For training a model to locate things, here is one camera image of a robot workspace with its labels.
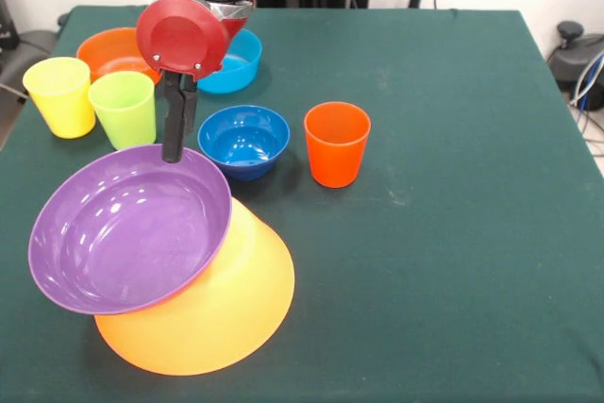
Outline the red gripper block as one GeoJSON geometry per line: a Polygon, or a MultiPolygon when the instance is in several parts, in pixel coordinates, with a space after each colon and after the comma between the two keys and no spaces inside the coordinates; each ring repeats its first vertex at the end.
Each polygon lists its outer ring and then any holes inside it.
{"type": "Polygon", "coordinates": [[[183,138],[192,133],[197,83],[219,71],[233,38],[250,16],[250,0],[158,0],[145,8],[136,25],[138,49],[146,63],[163,72],[169,108],[162,158],[178,163],[183,138]]]}

